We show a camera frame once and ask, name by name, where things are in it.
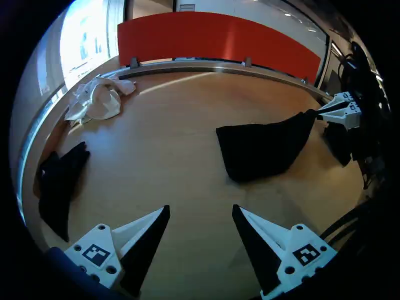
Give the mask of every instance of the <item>black fabric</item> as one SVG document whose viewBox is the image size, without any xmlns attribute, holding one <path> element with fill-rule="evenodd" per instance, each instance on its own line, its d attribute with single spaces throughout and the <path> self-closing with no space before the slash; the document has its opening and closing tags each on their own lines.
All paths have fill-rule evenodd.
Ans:
<svg viewBox="0 0 400 300">
<path fill-rule="evenodd" d="M 61 158 L 52 152 L 38 170 L 40 216 L 66 242 L 70 201 L 89 155 L 85 142 L 81 142 Z"/>
<path fill-rule="evenodd" d="M 229 177 L 244 183 L 285 172 L 306 144 L 316 115 L 309 109 L 279 123 L 217 128 Z"/>
<path fill-rule="evenodd" d="M 347 166 L 352 157 L 349 133 L 342 124 L 329 123 L 323 132 L 323 137 L 332 155 L 342 164 Z"/>
</svg>

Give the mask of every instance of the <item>wall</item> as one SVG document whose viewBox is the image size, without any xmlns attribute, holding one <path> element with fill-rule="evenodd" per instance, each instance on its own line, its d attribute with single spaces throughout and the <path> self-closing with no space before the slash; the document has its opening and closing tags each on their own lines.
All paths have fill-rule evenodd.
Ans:
<svg viewBox="0 0 400 300">
<path fill-rule="evenodd" d="M 194 4 L 197 12 L 235 16 L 275 29 L 315 53 L 320 58 L 318 73 L 322 70 L 327 51 L 326 34 L 305 15 L 281 0 L 177 0 L 176 11 L 179 11 L 180 5 L 189 4 Z"/>
<path fill-rule="evenodd" d="M 128 1 L 127 19 L 170 13 L 172 12 L 172 0 L 130 0 Z"/>
<path fill-rule="evenodd" d="M 38 112 L 59 87 L 64 85 L 60 63 L 61 14 L 37 44 L 22 73 L 15 94 L 10 121 L 9 162 L 11 178 L 16 184 L 21 146 Z"/>
</svg>

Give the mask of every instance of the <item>white crumpled fabric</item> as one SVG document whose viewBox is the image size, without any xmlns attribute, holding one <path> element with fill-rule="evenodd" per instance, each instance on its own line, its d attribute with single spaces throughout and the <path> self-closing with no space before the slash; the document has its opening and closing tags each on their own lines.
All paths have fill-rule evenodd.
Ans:
<svg viewBox="0 0 400 300">
<path fill-rule="evenodd" d="M 121 111 L 120 95 L 129 95 L 136 89 L 135 82 L 95 77 L 81 84 L 73 93 L 74 99 L 68 106 L 64 120 L 86 123 L 91 119 L 106 120 Z"/>
</svg>

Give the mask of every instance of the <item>wooden surface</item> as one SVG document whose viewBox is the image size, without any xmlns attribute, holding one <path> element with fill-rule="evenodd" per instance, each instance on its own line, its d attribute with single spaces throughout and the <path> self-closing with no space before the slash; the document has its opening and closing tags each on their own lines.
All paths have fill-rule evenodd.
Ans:
<svg viewBox="0 0 400 300">
<path fill-rule="evenodd" d="M 129 223 L 165 204 L 171 218 L 142 286 L 146 299 L 249 299 L 260 286 L 235 224 L 238 204 L 281 226 L 321 233 L 358 202 L 357 164 L 341 165 L 320 138 L 282 175 L 244 185 L 225 171 L 217 127 L 272 123 L 318 108 L 305 91 L 224 73 L 169 73 L 136 79 L 123 111 L 66 132 L 59 152 L 86 141 L 91 156 L 70 206 L 70 243 L 46 224 L 50 246 L 66 249 L 98 223 Z"/>
</svg>

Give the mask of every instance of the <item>red panel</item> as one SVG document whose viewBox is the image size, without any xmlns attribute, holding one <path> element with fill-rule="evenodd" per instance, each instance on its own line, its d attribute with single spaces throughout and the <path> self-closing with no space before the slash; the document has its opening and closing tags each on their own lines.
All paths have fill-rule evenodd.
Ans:
<svg viewBox="0 0 400 300">
<path fill-rule="evenodd" d="M 316 80 L 320 58 L 294 39 L 272 28 L 235 16 L 211 12 L 168 12 L 118 25 L 121 65 L 200 57 L 243 61 L 298 78 Z"/>
</svg>

